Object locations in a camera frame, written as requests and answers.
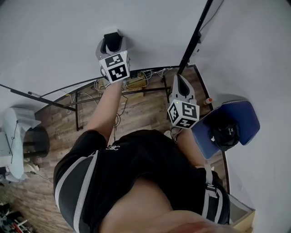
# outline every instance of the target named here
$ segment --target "wooden floor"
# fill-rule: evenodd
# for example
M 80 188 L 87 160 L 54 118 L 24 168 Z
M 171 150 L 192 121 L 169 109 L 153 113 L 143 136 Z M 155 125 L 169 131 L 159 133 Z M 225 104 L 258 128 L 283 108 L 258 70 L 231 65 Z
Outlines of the wooden floor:
M 172 83 L 175 70 L 166 74 L 167 84 Z M 202 106 L 200 114 L 210 111 L 209 107 L 203 106 L 205 94 L 199 79 L 192 68 L 185 69 L 183 76 L 195 89 L 197 104 Z M 163 83 L 159 76 L 150 79 L 148 88 L 162 87 Z M 98 92 L 90 87 L 82 90 L 93 97 Z M 143 97 L 129 96 L 125 111 L 121 116 L 121 123 L 117 128 L 116 139 L 140 129 L 157 129 L 161 132 L 169 130 L 171 123 L 166 118 L 168 107 L 165 91 L 147 92 Z M 78 100 L 88 99 L 86 94 L 81 94 Z M 70 103 L 70 97 L 66 97 L 60 103 Z M 125 98 L 121 97 L 119 113 L 124 108 Z M 79 124 L 85 126 L 95 109 L 95 102 L 87 102 L 79 105 Z M 45 158 L 37 158 L 35 163 L 40 166 L 38 172 L 52 181 L 53 172 L 58 161 L 70 150 L 75 140 L 83 132 L 75 130 L 75 113 L 67 114 L 66 110 L 50 106 L 36 114 L 36 119 L 42 121 L 50 137 L 50 153 Z M 226 173 L 221 153 L 211 158 L 220 178 L 226 187 Z M 73 230 L 67 225 L 58 211 L 53 198 L 53 184 L 37 175 L 28 174 L 29 179 L 15 184 L 0 187 L 2 200 L 8 199 L 15 209 L 36 228 L 38 233 L 67 233 Z

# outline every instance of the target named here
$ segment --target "black t-shirt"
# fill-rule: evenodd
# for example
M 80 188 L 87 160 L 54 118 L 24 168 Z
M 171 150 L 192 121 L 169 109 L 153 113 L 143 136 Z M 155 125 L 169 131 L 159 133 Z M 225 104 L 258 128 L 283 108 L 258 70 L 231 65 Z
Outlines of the black t-shirt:
M 84 132 L 55 167 L 55 200 L 76 232 L 98 232 L 103 218 L 139 177 L 157 183 L 173 210 L 202 213 L 205 170 L 193 167 L 173 140 L 156 130 L 130 133 L 111 147 L 98 132 Z M 213 184 L 227 200 L 216 172 Z M 227 220 L 224 212 L 219 223 Z

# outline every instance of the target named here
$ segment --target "backpack strap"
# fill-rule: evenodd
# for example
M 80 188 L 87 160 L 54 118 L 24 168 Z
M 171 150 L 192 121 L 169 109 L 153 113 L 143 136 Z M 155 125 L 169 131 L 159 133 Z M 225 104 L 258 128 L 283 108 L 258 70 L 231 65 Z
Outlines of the backpack strap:
M 212 184 L 213 176 L 212 176 L 212 170 L 211 170 L 210 164 L 206 162 L 204 164 L 204 168 L 206 170 L 206 190 L 205 190 L 205 196 L 204 196 L 204 206 L 203 206 L 202 216 L 204 218 L 207 218 L 208 209 L 209 209 L 209 198 L 219 198 L 217 212 L 214 219 L 214 222 L 218 223 L 220 215 L 221 215 L 221 211 L 222 211 L 223 196 L 222 196 L 221 191 L 218 188 L 215 188 L 214 185 Z

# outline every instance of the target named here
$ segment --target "person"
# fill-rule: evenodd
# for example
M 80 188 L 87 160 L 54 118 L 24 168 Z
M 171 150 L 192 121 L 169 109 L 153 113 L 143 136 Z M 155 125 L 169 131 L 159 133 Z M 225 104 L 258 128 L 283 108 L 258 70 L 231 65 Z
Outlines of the person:
M 205 159 L 191 130 L 182 130 L 177 143 L 142 130 L 107 146 L 121 90 L 121 81 L 106 88 L 86 131 L 55 167 L 54 196 L 66 222 L 77 233 L 236 232 L 201 216 Z M 221 180 L 212 175 L 227 203 Z M 227 222 L 228 212 L 219 223 Z

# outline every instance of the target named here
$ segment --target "blue chair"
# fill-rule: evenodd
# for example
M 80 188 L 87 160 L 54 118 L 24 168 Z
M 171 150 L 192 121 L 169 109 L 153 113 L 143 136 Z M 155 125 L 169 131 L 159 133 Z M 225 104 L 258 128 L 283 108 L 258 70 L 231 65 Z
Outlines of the blue chair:
M 224 102 L 220 107 L 211 111 L 192 127 L 195 141 L 206 159 L 209 159 L 219 151 L 219 148 L 208 137 L 210 127 L 204 122 L 207 116 L 217 113 L 217 111 L 222 111 L 229 118 L 238 122 L 240 131 L 239 141 L 242 145 L 248 144 L 260 129 L 259 120 L 249 101 L 233 100 Z

